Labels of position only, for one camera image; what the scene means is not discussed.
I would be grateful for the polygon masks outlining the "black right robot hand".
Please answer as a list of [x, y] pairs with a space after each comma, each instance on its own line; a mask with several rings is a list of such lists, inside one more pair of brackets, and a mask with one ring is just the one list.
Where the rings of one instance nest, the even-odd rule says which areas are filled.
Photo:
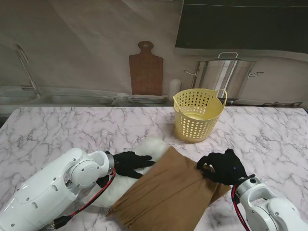
[[203, 156], [197, 162], [196, 168], [205, 178], [224, 185], [235, 185], [248, 177], [233, 149], [227, 149], [223, 154], [209, 153]]

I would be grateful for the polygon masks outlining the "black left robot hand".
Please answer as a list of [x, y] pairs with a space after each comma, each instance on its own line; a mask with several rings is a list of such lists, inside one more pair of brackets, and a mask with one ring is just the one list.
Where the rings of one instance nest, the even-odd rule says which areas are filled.
[[139, 179], [143, 176], [143, 174], [136, 172], [136, 169], [151, 167], [155, 164], [151, 156], [136, 155], [133, 151], [115, 154], [113, 158], [117, 174], [133, 179]]

